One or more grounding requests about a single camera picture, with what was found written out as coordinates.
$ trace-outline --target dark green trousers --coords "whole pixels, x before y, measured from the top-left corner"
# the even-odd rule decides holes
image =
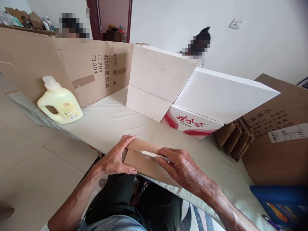
[[[89,206],[85,219],[87,224],[122,214],[132,217],[148,231],[177,231],[183,199],[151,183],[141,194],[139,204],[130,206],[134,179],[135,175],[110,175]]]

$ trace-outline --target table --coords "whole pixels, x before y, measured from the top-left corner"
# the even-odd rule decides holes
[[[242,161],[237,163],[218,150],[213,135],[199,140],[126,108],[127,87],[83,109],[83,117],[70,124],[55,123],[21,92],[7,96],[36,123],[81,140],[105,154],[126,134],[136,135],[158,146],[186,150],[200,169],[222,188],[226,197],[261,231],[274,230],[261,216],[266,212],[249,189],[253,183]],[[151,180],[204,210],[223,227],[217,214],[200,198],[185,189]]]

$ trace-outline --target white wall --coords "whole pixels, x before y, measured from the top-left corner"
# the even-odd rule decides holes
[[[5,7],[11,7],[20,11],[31,13],[28,3],[25,0],[0,0],[0,11],[5,11]]]
[[[239,30],[228,28],[234,18]],[[211,26],[205,68],[297,83],[308,76],[307,25],[306,0],[134,0],[130,42],[177,52]]]
[[[89,28],[90,39],[92,39],[92,31],[90,19],[86,17],[86,0],[26,0],[29,7],[38,16],[49,17],[51,22],[57,27],[59,23],[59,14],[76,13],[76,17],[83,23],[83,28]]]

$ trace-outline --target wooden door frame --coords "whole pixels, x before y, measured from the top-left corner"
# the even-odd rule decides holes
[[[100,21],[100,10],[98,0],[87,0],[88,8],[90,8],[90,24],[92,30],[93,40],[103,40]],[[128,23],[127,23],[127,42],[129,43],[131,32],[131,20],[132,20],[132,7],[133,0],[129,0],[128,4]]]

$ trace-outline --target plastic bottle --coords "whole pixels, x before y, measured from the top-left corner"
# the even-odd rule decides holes
[[[73,95],[68,89],[61,87],[52,76],[43,77],[47,91],[38,100],[38,107],[53,121],[59,124],[67,124],[79,120],[82,110]],[[46,106],[53,106],[58,113],[51,113]]]

